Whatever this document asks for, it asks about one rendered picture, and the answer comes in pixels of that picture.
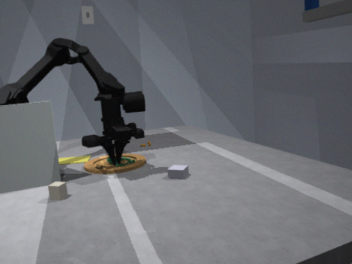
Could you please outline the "round wooden bead board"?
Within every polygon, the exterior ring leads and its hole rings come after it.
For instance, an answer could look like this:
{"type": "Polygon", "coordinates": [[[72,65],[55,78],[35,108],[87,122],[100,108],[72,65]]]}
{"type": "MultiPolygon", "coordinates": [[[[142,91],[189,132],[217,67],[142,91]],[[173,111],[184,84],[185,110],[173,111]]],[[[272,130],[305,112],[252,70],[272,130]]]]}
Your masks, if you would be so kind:
{"type": "Polygon", "coordinates": [[[93,174],[119,174],[123,172],[133,171],[145,165],[145,157],[138,154],[122,154],[122,158],[130,158],[131,161],[135,160],[135,163],[130,164],[128,161],[120,160],[120,164],[129,163],[129,165],[118,167],[107,162],[109,157],[110,156],[104,156],[86,161],[84,164],[84,170],[93,174]]]}

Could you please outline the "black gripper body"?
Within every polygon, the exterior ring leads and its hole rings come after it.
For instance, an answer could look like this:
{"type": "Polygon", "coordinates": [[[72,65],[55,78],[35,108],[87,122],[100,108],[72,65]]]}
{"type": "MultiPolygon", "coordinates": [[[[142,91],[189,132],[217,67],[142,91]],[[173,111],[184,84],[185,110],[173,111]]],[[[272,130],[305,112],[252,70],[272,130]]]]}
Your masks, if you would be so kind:
{"type": "MultiPolygon", "coordinates": [[[[120,119],[123,119],[123,117],[121,117],[121,114],[103,116],[103,118],[101,118],[101,121],[104,124],[104,131],[103,131],[104,136],[97,136],[97,135],[83,136],[81,140],[82,146],[87,148],[94,148],[100,145],[112,145],[112,140],[114,140],[114,138],[107,137],[107,126],[110,120],[113,120],[113,123],[115,124],[115,123],[119,123],[120,119]]],[[[136,139],[140,139],[140,138],[144,138],[145,134],[143,129],[137,128],[136,134],[131,135],[131,137],[132,136],[136,139]]]]}

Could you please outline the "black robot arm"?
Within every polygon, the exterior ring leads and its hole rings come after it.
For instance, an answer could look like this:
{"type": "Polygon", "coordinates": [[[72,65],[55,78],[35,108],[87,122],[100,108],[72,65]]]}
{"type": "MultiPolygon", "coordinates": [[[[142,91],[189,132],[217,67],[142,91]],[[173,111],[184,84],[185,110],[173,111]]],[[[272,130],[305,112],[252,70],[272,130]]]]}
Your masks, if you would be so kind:
{"type": "MultiPolygon", "coordinates": [[[[125,92],[116,77],[105,72],[86,46],[78,45],[73,40],[57,38],[52,40],[45,54],[16,83],[7,84],[0,89],[0,106],[12,104],[27,104],[27,94],[54,68],[64,63],[82,63],[98,87],[95,101],[101,101],[103,116],[121,113],[120,104],[126,113],[145,111],[145,97],[142,91],[125,92]],[[69,49],[78,56],[71,57],[69,49]]],[[[110,120],[107,126],[107,137],[115,141],[130,140],[136,134],[136,124],[125,125],[124,119],[119,123],[110,120]],[[123,121],[122,121],[123,120],[123,121]]]]}

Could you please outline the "small beige cube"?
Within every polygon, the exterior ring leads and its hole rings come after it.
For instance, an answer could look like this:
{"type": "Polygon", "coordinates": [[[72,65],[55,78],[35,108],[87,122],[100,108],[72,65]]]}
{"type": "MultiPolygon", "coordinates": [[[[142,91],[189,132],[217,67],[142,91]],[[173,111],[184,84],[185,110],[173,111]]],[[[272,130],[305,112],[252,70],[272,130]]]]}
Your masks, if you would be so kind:
{"type": "Polygon", "coordinates": [[[53,201],[61,201],[68,196],[67,185],[64,182],[55,181],[48,185],[49,198],[53,201]]]}

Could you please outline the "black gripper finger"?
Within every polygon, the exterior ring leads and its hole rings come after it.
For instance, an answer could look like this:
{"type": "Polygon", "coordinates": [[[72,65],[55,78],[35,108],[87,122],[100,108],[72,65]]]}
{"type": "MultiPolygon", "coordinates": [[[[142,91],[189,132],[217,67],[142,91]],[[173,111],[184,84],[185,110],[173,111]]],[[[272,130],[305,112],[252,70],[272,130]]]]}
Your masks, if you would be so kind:
{"type": "Polygon", "coordinates": [[[104,149],[106,150],[106,152],[108,153],[108,155],[110,156],[110,159],[112,160],[113,164],[116,165],[116,158],[115,158],[115,154],[114,154],[114,144],[112,145],[100,145],[103,146],[104,149]]]}
{"type": "Polygon", "coordinates": [[[130,141],[126,141],[126,142],[117,142],[114,141],[114,148],[115,148],[115,155],[116,155],[116,162],[118,164],[120,164],[120,160],[122,157],[122,152],[124,150],[124,147],[129,143],[130,141]]]}

